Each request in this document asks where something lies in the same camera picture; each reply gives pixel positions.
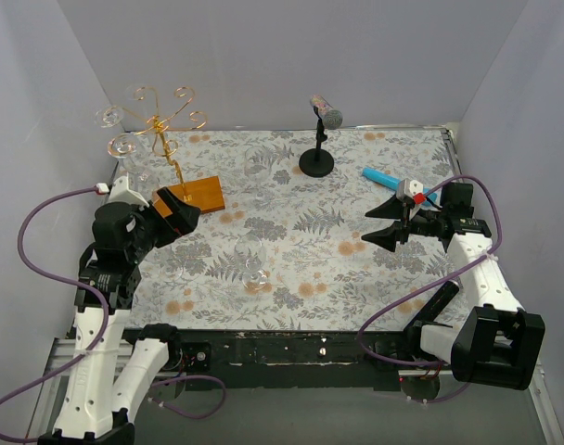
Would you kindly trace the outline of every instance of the microphone head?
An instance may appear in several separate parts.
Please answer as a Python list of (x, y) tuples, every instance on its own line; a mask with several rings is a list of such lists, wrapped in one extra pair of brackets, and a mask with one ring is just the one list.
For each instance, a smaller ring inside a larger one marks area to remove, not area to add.
[(336, 130), (341, 127), (341, 122), (343, 121), (343, 116), (338, 109), (332, 108), (328, 111), (321, 120), (323, 121), (323, 126), (328, 130)]

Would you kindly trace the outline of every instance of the microphone stand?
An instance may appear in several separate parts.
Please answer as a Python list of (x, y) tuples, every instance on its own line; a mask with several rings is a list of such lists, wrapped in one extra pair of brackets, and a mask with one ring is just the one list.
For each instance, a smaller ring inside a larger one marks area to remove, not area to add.
[(323, 178), (334, 170), (334, 159), (321, 148), (321, 144), (326, 142), (327, 134), (326, 127), (323, 125), (323, 120), (319, 117), (317, 107), (313, 107), (313, 111), (317, 116), (317, 134), (315, 136), (315, 148), (305, 151), (299, 160), (299, 167), (301, 171), (307, 176), (312, 178)]

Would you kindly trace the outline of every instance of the cable clip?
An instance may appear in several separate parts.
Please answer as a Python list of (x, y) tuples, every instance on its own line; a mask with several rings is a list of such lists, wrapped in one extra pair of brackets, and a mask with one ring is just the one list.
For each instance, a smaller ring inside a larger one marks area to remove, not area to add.
[(96, 185), (96, 194), (97, 195), (106, 195), (110, 192), (110, 188), (108, 185), (106, 185), (105, 183), (98, 183)]
[(482, 255), (486, 255), (486, 258), (488, 260), (493, 260), (493, 261), (498, 261), (498, 257), (496, 255), (494, 255), (493, 253), (489, 253), (488, 249), (485, 249), (481, 252)]

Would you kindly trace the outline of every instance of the glass cup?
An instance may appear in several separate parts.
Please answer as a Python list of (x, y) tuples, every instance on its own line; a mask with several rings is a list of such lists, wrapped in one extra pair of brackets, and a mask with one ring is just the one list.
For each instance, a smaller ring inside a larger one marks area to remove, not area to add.
[(267, 283), (263, 272), (265, 246), (255, 235), (243, 235), (235, 244), (235, 261), (241, 271), (241, 281), (249, 290), (259, 290)]
[(152, 194), (160, 188), (160, 181), (148, 169), (133, 170), (128, 172), (130, 190), (142, 195), (146, 201), (152, 200)]

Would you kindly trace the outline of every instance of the gold metal stand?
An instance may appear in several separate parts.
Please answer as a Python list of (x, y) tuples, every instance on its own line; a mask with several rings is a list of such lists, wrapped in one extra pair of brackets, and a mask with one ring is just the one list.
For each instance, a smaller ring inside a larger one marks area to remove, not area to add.
[[(179, 180), (179, 184), (170, 185), (169, 189), (179, 198), (182, 199), (184, 202), (191, 206), (195, 206), (201, 209), (202, 213), (210, 213), (212, 211), (223, 210), (225, 208), (224, 205), (224, 197), (222, 188), (220, 186), (220, 180), (218, 176), (212, 176), (210, 178), (200, 179), (197, 181), (191, 181), (186, 183), (183, 180), (183, 173), (181, 172), (181, 167), (179, 163), (173, 159), (174, 153), (179, 149), (179, 143), (174, 139), (167, 139), (166, 132), (169, 129), (169, 125), (171, 123), (171, 119), (177, 116), (187, 105), (191, 103), (193, 98), (196, 95), (196, 92), (188, 87), (182, 86), (177, 88), (174, 91), (175, 97), (184, 98), (188, 97), (187, 101), (184, 103), (182, 107), (175, 111), (171, 116), (164, 119), (160, 116), (160, 107), (159, 107), (159, 93), (156, 91), (156, 88), (152, 86), (139, 86), (136, 87), (132, 92), (131, 95), (135, 100), (144, 100), (147, 97), (147, 91), (151, 91), (154, 95), (155, 99), (155, 112), (154, 115), (150, 119), (144, 119), (137, 113), (131, 111), (125, 107), (115, 107), (121, 108), (124, 112), (130, 114), (131, 116), (141, 120), (147, 128), (142, 130), (141, 132), (134, 133), (135, 135), (140, 134), (150, 134), (154, 133), (154, 142), (152, 143), (152, 152), (160, 156), (162, 158), (166, 158), (169, 165), (173, 166), (175, 172), (177, 174), (177, 179)], [(199, 125), (188, 127), (188, 128), (177, 128), (178, 132), (189, 132), (193, 130), (197, 130), (208, 122), (208, 117), (203, 111), (192, 111), (189, 113), (189, 119), (192, 122), (201, 122)], [(117, 152), (115, 150), (114, 145), (116, 143), (116, 139), (113, 139), (109, 142), (109, 153), (113, 154)], [(161, 152), (157, 151), (157, 143), (160, 139), (160, 146), (162, 147)], [(169, 209), (166, 205), (160, 201), (158, 196), (154, 196), (155, 198), (155, 209), (157, 209), (163, 216), (170, 213)]]

